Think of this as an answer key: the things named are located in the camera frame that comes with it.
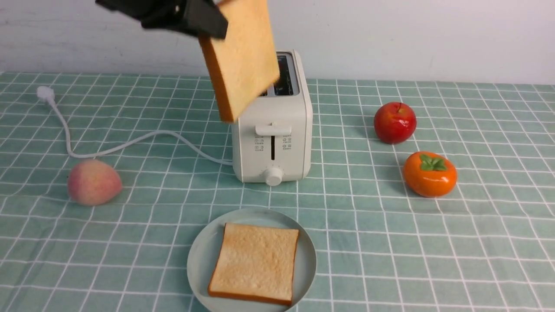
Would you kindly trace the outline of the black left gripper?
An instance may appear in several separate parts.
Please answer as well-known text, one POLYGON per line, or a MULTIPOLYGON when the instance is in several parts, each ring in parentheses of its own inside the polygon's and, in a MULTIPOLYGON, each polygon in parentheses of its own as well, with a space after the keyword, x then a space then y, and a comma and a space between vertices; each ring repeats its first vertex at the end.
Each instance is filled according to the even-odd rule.
POLYGON ((212 0, 96 0, 95 4, 137 21, 146 30, 221 40, 227 34, 228 20, 212 0))

